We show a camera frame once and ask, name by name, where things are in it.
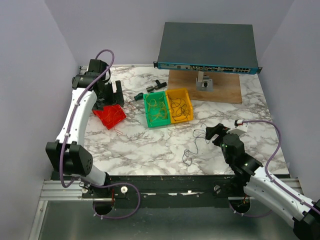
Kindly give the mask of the red plastic bin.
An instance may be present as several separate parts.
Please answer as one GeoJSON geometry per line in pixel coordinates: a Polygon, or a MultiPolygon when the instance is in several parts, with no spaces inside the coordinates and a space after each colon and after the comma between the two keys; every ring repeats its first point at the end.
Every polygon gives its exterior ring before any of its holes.
{"type": "Polygon", "coordinates": [[[93,110],[92,112],[108,130],[113,129],[127,117],[123,108],[118,104],[104,106],[102,110],[93,110]]]}

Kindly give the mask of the green plastic bin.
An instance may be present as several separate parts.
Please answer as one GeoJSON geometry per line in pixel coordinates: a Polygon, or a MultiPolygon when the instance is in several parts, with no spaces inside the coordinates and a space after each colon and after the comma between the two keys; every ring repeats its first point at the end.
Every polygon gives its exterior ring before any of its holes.
{"type": "Polygon", "coordinates": [[[143,102],[146,122],[149,128],[157,128],[171,124],[165,91],[146,93],[143,95],[143,102]]]}

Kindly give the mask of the yellow plastic bin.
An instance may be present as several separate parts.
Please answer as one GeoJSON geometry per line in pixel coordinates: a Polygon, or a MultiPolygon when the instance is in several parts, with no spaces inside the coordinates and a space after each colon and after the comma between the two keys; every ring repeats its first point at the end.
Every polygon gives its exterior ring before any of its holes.
{"type": "Polygon", "coordinates": [[[194,119],[193,105],[186,88],[165,91],[171,124],[190,122],[194,119]]]}

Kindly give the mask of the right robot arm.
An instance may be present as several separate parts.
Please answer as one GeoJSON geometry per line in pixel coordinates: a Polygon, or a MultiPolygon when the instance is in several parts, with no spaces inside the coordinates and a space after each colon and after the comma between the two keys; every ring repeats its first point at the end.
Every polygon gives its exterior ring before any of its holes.
{"type": "Polygon", "coordinates": [[[248,131],[248,120],[235,120],[234,128],[219,123],[205,128],[206,140],[221,148],[225,162],[238,178],[230,183],[230,191],[244,193],[267,206],[284,219],[300,240],[320,238],[320,202],[295,191],[268,170],[269,164],[245,152],[240,136],[248,131]]]}

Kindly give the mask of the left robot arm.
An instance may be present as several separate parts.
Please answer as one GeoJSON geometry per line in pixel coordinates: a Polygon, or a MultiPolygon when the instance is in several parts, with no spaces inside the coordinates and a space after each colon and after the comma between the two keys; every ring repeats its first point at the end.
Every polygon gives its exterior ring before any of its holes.
{"type": "Polygon", "coordinates": [[[110,194],[109,175],[94,165],[92,154],[84,147],[84,138],[91,112],[97,112],[108,129],[125,119],[121,82],[117,80],[113,85],[110,78],[110,65],[95,58],[85,73],[72,79],[71,103],[63,127],[55,141],[45,147],[63,187],[69,187],[64,176],[82,178],[94,185],[93,191],[101,198],[110,194]]]}

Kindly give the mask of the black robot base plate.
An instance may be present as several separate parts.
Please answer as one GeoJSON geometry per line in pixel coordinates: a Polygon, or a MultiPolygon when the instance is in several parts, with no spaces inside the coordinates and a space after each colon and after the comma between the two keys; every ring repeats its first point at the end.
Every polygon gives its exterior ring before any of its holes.
{"type": "Polygon", "coordinates": [[[114,175],[109,188],[97,188],[84,182],[73,185],[83,200],[91,200],[99,210],[167,208],[228,208],[245,213],[251,199],[236,183],[233,175],[114,175]]]}

